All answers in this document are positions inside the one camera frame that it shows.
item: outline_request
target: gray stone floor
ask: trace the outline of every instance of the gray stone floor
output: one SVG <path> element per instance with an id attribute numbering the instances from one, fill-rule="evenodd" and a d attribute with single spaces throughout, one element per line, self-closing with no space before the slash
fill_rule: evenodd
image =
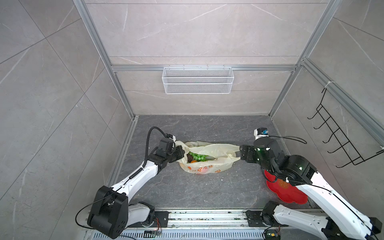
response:
<path id="1" fill-rule="evenodd" d="M 150 127 L 157 126 L 177 140 L 249 144 L 253 131 L 267 127 L 271 135 L 276 130 L 268 116 L 139 116 L 132 141 L 123 163 L 119 180 L 135 170 L 144 159 L 145 141 Z M 157 146 L 161 134 L 153 130 L 150 150 Z M 195 175 L 181 169 L 177 162 L 168 164 L 146 183 L 130 203 L 147 202 L 155 207 L 174 208 L 263 208 L 269 201 L 283 203 L 270 191 L 260 167 L 238 160 L 219 174 Z M 310 208 L 309 204 L 285 204 L 287 207 Z"/>

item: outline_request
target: cable tie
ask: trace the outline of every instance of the cable tie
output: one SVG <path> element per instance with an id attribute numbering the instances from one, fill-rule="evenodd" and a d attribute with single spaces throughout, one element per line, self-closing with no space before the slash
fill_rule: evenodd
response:
<path id="1" fill-rule="evenodd" d="M 330 84 L 330 83 L 335 83 L 335 82 L 333 82 L 333 81 L 328 81 L 328 83 L 325 85 L 324 88 L 327 88 L 328 84 Z"/>

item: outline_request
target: wire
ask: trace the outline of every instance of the wire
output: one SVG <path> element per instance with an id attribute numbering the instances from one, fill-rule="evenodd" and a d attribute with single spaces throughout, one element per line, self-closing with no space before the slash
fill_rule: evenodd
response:
<path id="1" fill-rule="evenodd" d="M 301 143 L 304 143 L 304 144 L 307 144 L 307 143 L 308 143 L 307 141 L 305 141 L 305 140 L 302 139 L 301 137 L 295 137 L 295 136 L 283 136 L 283 137 L 279 137 L 279 136 L 270 136 L 270 137 L 276 137 L 276 138 L 273 139 L 272 141 L 270 141 L 270 142 L 268 143 L 268 145 L 271 144 L 271 142 L 273 142 L 273 141 L 275 141 L 275 140 L 277 140 L 277 139 L 280 139 L 280 138 L 285 138 L 285 139 L 289 139 L 289 140 L 295 140 L 295 141 L 298 141 L 298 142 L 301 142 Z"/>
<path id="2" fill-rule="evenodd" d="M 270 226 L 270 227 L 264 229 L 263 234 L 262 234 L 263 239 L 265 239 L 265 232 L 266 232 L 268 229 L 270 229 L 271 227 L 277 227 L 277 226 L 279 227 L 279 232 L 280 232 L 280 224 L 279 224 L 279 225 L 272 225 L 272 226 Z"/>
<path id="3" fill-rule="evenodd" d="M 145 168 L 145 166 L 147 165 L 147 158 L 148 158 L 148 147 L 149 147 L 149 137 L 151 136 L 151 132 L 153 129 L 157 129 L 159 130 L 159 132 L 161 132 L 161 134 L 163 134 L 164 137 L 167 137 L 167 135 L 158 127 L 151 127 L 148 131 L 148 135 L 147 135 L 147 141 L 146 141 L 146 144 L 145 144 L 145 157 L 144 157 L 144 164 L 143 164 L 143 168 Z"/>
<path id="4" fill-rule="evenodd" d="M 83 226 L 83 225 L 81 225 L 80 223 L 78 223 L 78 222 L 77 222 L 77 216 L 79 215 L 79 213 L 80 213 L 84 208 L 86 208 L 86 207 L 88 207 L 88 206 L 90 206 L 90 205 L 92 205 L 92 204 L 94 204 L 94 203 L 97 203 L 98 201 L 101 201 L 101 200 L 103 200 L 103 199 L 106 199 L 107 197 L 111 196 L 112 194 L 113 194 L 113 193 L 111 193 L 111 194 L 109 194 L 108 196 L 103 197 L 102 199 L 99 199 L 99 200 L 97 200 L 97 201 L 95 201 L 95 202 L 93 202 L 93 203 L 91 203 L 91 204 L 88 204 L 87 206 L 85 206 L 85 207 L 83 207 L 82 209 L 80 209 L 80 210 L 77 212 L 76 216 L 74 217 L 74 221 L 76 222 L 76 224 L 77 224 L 78 226 L 80 226 L 80 227 L 83 227 L 83 228 L 94 229 L 94 228 L 92 228 L 92 227 Z"/>
<path id="5" fill-rule="evenodd" d="M 275 179 L 274 179 L 273 181 L 269 180 L 269 179 L 266 177 L 266 175 L 265 175 L 265 170 L 264 170 L 264 168 L 263 168 L 262 166 L 260 166 L 260 169 L 261 169 L 262 172 L 263 172 L 263 176 L 264 176 L 264 178 L 265 178 L 268 182 L 274 183 L 274 182 L 277 181 L 278 178 L 277 178 L 276 176 L 275 176 Z"/>
<path id="6" fill-rule="evenodd" d="M 159 219 L 158 219 L 158 218 L 156 218 L 156 221 L 157 221 L 157 230 L 156 230 L 156 231 L 158 231 L 158 230 L 159 230 L 159 228 L 160 228 Z"/>
<path id="7" fill-rule="evenodd" d="M 130 238 L 130 239 L 133 239 L 133 240 L 137 240 L 137 239 L 136 239 L 136 238 L 134 238 L 134 237 L 126 236 L 126 235 L 123 235 L 123 234 L 121 234 L 121 235 L 119 235 L 119 236 L 122 236 L 122 237 L 127 237 L 127 238 Z"/>
<path id="8" fill-rule="evenodd" d="M 324 189 L 324 190 L 326 190 L 326 191 L 328 191 L 328 192 L 330 192 L 331 193 L 331 191 L 330 190 L 328 190 L 328 189 L 326 189 L 326 188 L 323 188 L 323 187 L 319 187 L 319 186 L 316 186 L 316 185 L 312 185 L 312 184 L 309 184 L 309 183 L 304 183 L 304 182 L 298 182 L 298 181 L 293 181 L 293 180 L 289 180 L 290 182 L 297 182 L 297 183 L 301 183 L 301 184 L 306 184 L 306 185 L 310 185 L 310 186 L 314 186 L 314 187 L 318 187 L 318 188 L 321 188 L 321 189 Z M 340 202 L 342 202 L 363 224 L 364 224 L 364 226 L 366 226 L 367 228 L 368 228 L 368 230 L 371 232 L 371 235 L 373 235 L 375 238 L 376 238 L 376 240 L 379 240 L 378 238 L 377 238 L 377 236 L 376 236 L 376 234 L 374 234 L 373 232 L 372 232 L 372 230 L 367 226 L 367 225 L 365 225 L 365 222 L 344 202 L 344 201 L 342 201 L 338 196 L 336 196 L 336 194 L 333 194 Z"/>

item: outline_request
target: black wire rack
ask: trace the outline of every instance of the black wire rack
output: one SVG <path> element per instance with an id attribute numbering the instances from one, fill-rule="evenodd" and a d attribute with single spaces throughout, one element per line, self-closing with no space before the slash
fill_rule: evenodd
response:
<path id="1" fill-rule="evenodd" d="M 352 163 L 353 165 L 358 165 L 358 164 L 360 164 L 360 163 L 362 163 L 362 162 L 365 162 L 365 161 L 367 161 L 367 160 L 369 160 L 369 159 L 371 159 L 371 158 L 373 158 L 373 157 L 375 157 L 375 156 L 377 156 L 377 155 L 379 155 L 379 154 L 384 153 L 384 149 L 383 149 L 383 150 L 378 151 L 375 155 L 373 155 L 372 157 L 369 157 L 369 158 L 367 158 L 367 159 L 364 159 L 364 158 L 361 156 L 361 154 L 360 154 L 359 151 L 355 148 L 355 146 L 353 145 L 353 143 L 349 140 L 349 138 L 346 136 L 346 134 L 343 132 L 343 130 L 339 127 L 339 125 L 337 124 L 337 122 L 333 119 L 333 117 L 329 114 L 329 112 L 327 111 L 327 109 L 324 107 L 324 105 L 323 105 L 323 99 L 324 99 L 324 96 L 325 96 L 326 91 L 327 91 L 326 88 L 324 88 L 324 89 L 322 90 L 321 93 L 324 92 L 324 94 L 323 94 L 323 97 L 321 98 L 321 101 L 320 101 L 319 106 L 317 106 L 317 108 L 316 108 L 316 113 L 315 113 L 311 118 L 308 118 L 308 119 L 312 119 L 312 118 L 314 118 L 317 114 L 319 114 L 320 117 L 323 119 L 324 122 L 323 122 L 319 127 L 314 127 L 314 129 L 319 129 L 319 128 L 321 128 L 321 127 L 325 124 L 325 125 L 328 126 L 328 128 L 329 128 L 329 129 L 331 130 L 331 132 L 332 132 L 332 134 L 331 134 L 331 136 L 329 137 L 328 141 L 326 141 L 326 142 L 323 141 L 323 143 L 328 143 L 328 142 L 331 140 L 332 136 L 334 136 L 334 137 L 336 138 L 337 142 L 340 144 L 340 147 L 338 147 L 336 150 L 334 150 L 334 151 L 332 151 L 332 152 L 327 151 L 328 153 L 334 153 L 334 152 L 336 152 L 336 151 L 339 150 L 339 149 L 343 149 L 344 152 L 345 152 L 345 154 L 348 156 L 348 158 L 349 158 L 349 162 L 348 162 L 348 163 L 344 164 L 343 166 L 336 166 L 336 167 L 338 167 L 338 168 L 345 167 L 345 166 L 347 166 L 347 165 L 350 164 L 350 163 Z M 322 110 L 322 109 L 328 114 L 329 117 L 325 118 L 325 117 L 320 113 L 320 110 Z M 329 121 L 329 120 L 332 120 L 332 121 L 336 124 L 336 126 L 337 126 L 337 129 L 336 129 L 336 130 L 333 131 L 333 130 L 331 129 L 331 127 L 330 127 L 329 124 L 328 124 L 328 121 Z M 343 144 L 341 143 L 341 141 L 339 140 L 339 138 L 336 136 L 336 132 L 338 132 L 338 131 L 341 132 L 341 133 L 344 135 L 344 137 L 346 138 L 346 140 L 347 140 L 347 141 L 346 141 L 345 143 L 343 143 Z M 355 158 L 355 159 L 352 160 L 352 158 L 350 157 L 350 155 L 348 154 L 348 152 L 347 152 L 346 149 L 344 148 L 344 146 L 347 145 L 347 144 L 350 144 L 350 145 L 353 147 L 353 149 L 356 151 L 356 153 L 357 153 L 357 155 L 358 155 L 357 158 Z"/>

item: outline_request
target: vent grille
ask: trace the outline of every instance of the vent grille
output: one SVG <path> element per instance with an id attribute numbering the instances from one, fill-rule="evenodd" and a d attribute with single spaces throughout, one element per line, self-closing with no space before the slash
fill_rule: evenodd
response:
<path id="1" fill-rule="evenodd" d="M 132 240 L 128 237 L 133 237 L 137 240 L 158 239 L 158 240 L 173 240 L 173 239 L 225 239 L 225 240 L 246 240 L 246 239 L 263 239 L 262 232 L 264 229 L 217 229 L 217 230 L 163 230 L 161 236 L 155 236 L 149 233 L 144 233 L 145 230 L 124 230 L 121 236 L 116 239 Z M 93 240 L 110 239 L 106 235 L 95 232 Z"/>

